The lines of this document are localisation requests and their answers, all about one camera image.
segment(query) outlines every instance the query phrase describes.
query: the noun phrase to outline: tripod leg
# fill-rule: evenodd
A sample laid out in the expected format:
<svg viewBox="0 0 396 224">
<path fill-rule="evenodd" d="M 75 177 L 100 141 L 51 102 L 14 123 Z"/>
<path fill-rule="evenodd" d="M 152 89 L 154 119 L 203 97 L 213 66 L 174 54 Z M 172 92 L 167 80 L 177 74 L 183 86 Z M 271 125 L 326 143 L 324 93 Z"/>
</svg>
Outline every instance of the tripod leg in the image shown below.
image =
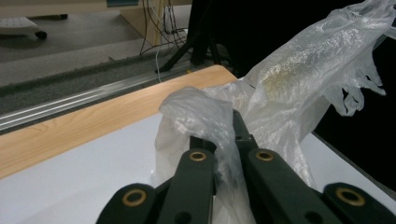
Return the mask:
<svg viewBox="0 0 396 224">
<path fill-rule="evenodd" d="M 175 63 L 177 63 L 177 61 L 183 57 L 183 55 L 189 50 L 189 48 L 192 47 L 192 45 L 194 44 L 194 42 L 199 39 L 201 37 L 202 33 L 200 32 L 197 35 L 193 35 L 189 40 L 187 40 L 187 42 L 175 53 L 174 56 L 172 56 L 171 59 L 169 59 L 168 62 L 166 62 L 166 64 L 164 64 L 160 69 L 155 70 L 155 73 L 158 72 L 166 72 L 169 71 L 174 65 Z"/>
<path fill-rule="evenodd" d="M 212 35 L 209 35 L 209 41 L 210 41 L 210 52 L 212 52 L 213 63 L 214 64 L 221 64 L 219 51 L 218 51 L 218 46 L 216 45 L 216 42 L 213 39 Z"/>
</svg>

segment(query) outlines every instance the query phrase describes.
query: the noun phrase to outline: plastic bag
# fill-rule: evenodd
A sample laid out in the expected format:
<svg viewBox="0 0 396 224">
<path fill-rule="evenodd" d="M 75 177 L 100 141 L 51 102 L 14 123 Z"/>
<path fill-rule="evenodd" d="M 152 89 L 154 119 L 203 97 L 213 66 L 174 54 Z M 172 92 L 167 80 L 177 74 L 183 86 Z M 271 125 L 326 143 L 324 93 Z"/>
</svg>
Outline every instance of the plastic bag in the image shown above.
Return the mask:
<svg viewBox="0 0 396 224">
<path fill-rule="evenodd" d="M 361 88 L 385 94 L 372 52 L 380 36 L 394 37 L 394 4 L 367 0 L 336 9 L 254 66 L 243 79 L 202 91 L 187 88 L 173 93 L 160 108 L 157 180 L 172 176 L 179 155 L 187 150 L 189 134 L 212 141 L 223 148 L 215 155 L 220 190 L 213 223 L 254 223 L 232 143 L 234 133 L 225 128 L 231 125 L 229 114 L 234 108 L 259 147 L 279 153 L 315 189 L 300 142 L 330 105 L 342 116 L 353 116 L 364 106 Z"/>
</svg>

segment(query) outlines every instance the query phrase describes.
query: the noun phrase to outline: screw hole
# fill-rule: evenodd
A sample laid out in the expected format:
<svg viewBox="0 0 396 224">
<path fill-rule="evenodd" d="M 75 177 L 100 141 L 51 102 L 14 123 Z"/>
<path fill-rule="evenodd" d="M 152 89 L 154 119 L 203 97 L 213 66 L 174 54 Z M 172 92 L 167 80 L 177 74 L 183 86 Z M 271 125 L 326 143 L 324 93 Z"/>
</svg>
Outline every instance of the screw hole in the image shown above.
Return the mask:
<svg viewBox="0 0 396 224">
<path fill-rule="evenodd" d="M 146 200 L 147 193 L 142 189 L 131 189 L 123 197 L 122 203 L 128 207 L 135 207 Z"/>
<path fill-rule="evenodd" d="M 338 188 L 335 194 L 341 201 L 353 206 L 363 206 L 366 203 L 364 198 L 353 189 Z"/>
</svg>

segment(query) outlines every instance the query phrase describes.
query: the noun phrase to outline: black cable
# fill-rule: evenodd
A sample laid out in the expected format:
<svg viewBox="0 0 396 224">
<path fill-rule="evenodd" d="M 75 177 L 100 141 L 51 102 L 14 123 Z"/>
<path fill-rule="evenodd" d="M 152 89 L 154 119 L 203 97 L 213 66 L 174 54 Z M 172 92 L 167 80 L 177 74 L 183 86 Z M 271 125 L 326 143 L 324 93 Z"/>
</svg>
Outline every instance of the black cable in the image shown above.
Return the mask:
<svg viewBox="0 0 396 224">
<path fill-rule="evenodd" d="M 176 17 L 175 17 L 175 11 L 174 11 L 173 5 L 172 5 L 172 3 L 171 3 L 171 0 L 168 0 L 168 4 L 169 4 L 169 6 L 170 6 L 170 8 L 171 8 L 171 11 L 172 11 L 172 13 L 170 14 L 170 15 L 171 15 L 171 21 L 172 21 L 172 17 L 173 17 L 173 22 L 171 22 L 172 30 L 173 30 L 173 31 L 176 31 L 176 30 L 177 30 Z M 178 34 L 178 32 L 174 32 L 174 39 L 175 39 L 175 40 L 176 40 L 176 39 L 181 39 L 181 37 L 180 37 L 180 35 Z"/>
<path fill-rule="evenodd" d="M 151 50 L 151 49 L 158 48 L 159 46 L 168 45 L 168 44 L 172 44 L 172 43 L 174 43 L 174 42 L 163 43 L 163 44 L 160 44 L 160 45 L 152 46 L 152 47 L 150 47 L 150 48 L 148 48 L 148 49 L 145 49 L 141 54 L 144 54 L 144 53 L 146 53 L 147 51 L 149 51 L 149 50 Z"/>
<path fill-rule="evenodd" d="M 143 54 L 142 50 L 143 50 L 143 47 L 145 47 L 146 38 L 147 38 L 147 35 L 148 35 L 148 19 L 147 19 L 147 17 L 146 17 L 146 10 L 145 10 L 145 8 L 146 8 L 146 7 L 145 7 L 145 1 L 143 1 L 143 14 L 145 14 L 145 36 L 144 36 L 144 39 L 143 39 L 142 48 L 140 49 L 140 52 L 139 52 L 139 55 L 140 55 L 140 56 Z"/>
<path fill-rule="evenodd" d="M 160 29 L 160 27 L 158 27 L 158 25 L 155 23 L 154 19 L 152 19 L 151 13 L 149 12 L 149 8 L 148 8 L 148 16 L 150 17 L 152 23 L 154 24 L 155 28 L 157 28 L 157 30 L 159 31 L 159 33 L 161 34 L 161 36 L 163 36 L 163 38 L 164 38 L 167 42 L 170 42 L 170 41 L 166 38 L 166 36 L 163 34 L 163 32 L 162 32 L 162 30 Z"/>
</svg>

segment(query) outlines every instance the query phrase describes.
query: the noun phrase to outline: wooden surface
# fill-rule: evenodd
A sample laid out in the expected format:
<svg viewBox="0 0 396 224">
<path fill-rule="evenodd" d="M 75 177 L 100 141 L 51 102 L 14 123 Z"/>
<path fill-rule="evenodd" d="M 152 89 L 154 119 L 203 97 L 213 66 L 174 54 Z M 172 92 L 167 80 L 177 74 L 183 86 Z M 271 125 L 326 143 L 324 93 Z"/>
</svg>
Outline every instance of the wooden surface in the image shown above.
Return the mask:
<svg viewBox="0 0 396 224">
<path fill-rule="evenodd" d="M 220 65 L 122 95 L 98 105 L 0 135 L 0 178 L 57 156 L 107 133 L 158 113 L 170 93 L 202 89 L 236 78 Z"/>
</svg>

